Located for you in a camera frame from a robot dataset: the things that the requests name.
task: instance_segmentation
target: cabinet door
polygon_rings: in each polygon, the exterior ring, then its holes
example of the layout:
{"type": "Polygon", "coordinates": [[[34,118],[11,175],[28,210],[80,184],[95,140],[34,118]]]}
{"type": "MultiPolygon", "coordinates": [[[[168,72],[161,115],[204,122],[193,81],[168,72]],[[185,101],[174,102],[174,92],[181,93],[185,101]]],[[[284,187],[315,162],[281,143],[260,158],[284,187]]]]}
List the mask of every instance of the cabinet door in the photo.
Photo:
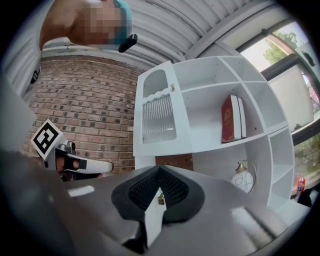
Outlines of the cabinet door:
{"type": "Polygon", "coordinates": [[[138,78],[133,155],[168,156],[191,152],[185,103],[175,71],[167,61],[138,78]]]}

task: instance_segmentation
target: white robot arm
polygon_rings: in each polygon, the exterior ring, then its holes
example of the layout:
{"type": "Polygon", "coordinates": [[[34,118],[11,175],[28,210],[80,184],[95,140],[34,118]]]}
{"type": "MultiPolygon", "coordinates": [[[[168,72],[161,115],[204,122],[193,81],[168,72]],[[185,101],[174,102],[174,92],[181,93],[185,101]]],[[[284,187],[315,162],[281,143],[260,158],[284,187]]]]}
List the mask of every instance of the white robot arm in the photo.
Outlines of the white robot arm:
{"type": "Polygon", "coordinates": [[[64,134],[48,119],[31,139],[37,153],[43,159],[43,166],[56,170],[56,156],[64,157],[64,169],[81,174],[104,174],[113,170],[112,162],[92,160],[76,155],[76,145],[66,140],[64,134]],[[79,168],[73,168],[74,160],[79,161],[79,168]]]}

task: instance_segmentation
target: brick wall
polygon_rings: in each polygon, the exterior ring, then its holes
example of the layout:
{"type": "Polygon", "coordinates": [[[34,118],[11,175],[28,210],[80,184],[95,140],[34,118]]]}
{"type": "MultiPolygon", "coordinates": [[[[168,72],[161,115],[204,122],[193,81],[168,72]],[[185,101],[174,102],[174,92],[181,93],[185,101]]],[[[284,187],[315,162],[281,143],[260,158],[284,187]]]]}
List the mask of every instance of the brick wall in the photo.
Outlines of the brick wall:
{"type": "MultiPolygon", "coordinates": [[[[136,67],[102,58],[45,58],[30,107],[37,115],[22,150],[37,156],[30,142],[48,118],[79,156],[113,162],[114,173],[134,169],[133,125],[138,76],[136,67]]],[[[157,164],[192,169],[190,155],[161,157],[157,164]]]]}

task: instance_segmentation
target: red book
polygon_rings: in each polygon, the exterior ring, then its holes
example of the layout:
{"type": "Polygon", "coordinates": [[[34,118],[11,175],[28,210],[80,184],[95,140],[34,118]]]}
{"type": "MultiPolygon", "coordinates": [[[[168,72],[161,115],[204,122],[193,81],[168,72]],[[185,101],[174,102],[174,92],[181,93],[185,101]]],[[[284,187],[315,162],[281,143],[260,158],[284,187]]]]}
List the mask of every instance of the red book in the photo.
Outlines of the red book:
{"type": "Polygon", "coordinates": [[[237,141],[241,137],[241,117],[238,98],[235,95],[229,95],[222,105],[222,142],[237,141]]]}

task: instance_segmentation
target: white wall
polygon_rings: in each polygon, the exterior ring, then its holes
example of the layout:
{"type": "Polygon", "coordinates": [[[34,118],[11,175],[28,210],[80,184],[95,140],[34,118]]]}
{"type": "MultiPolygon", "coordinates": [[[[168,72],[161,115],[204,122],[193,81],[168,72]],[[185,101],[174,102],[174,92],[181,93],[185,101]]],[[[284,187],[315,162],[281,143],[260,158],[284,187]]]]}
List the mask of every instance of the white wall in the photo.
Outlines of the white wall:
{"type": "Polygon", "coordinates": [[[198,58],[230,55],[230,51],[225,51],[222,44],[229,46],[231,49],[236,49],[260,34],[262,29],[268,29],[289,17],[289,14],[277,4],[261,10],[230,29],[206,48],[198,58]]]}

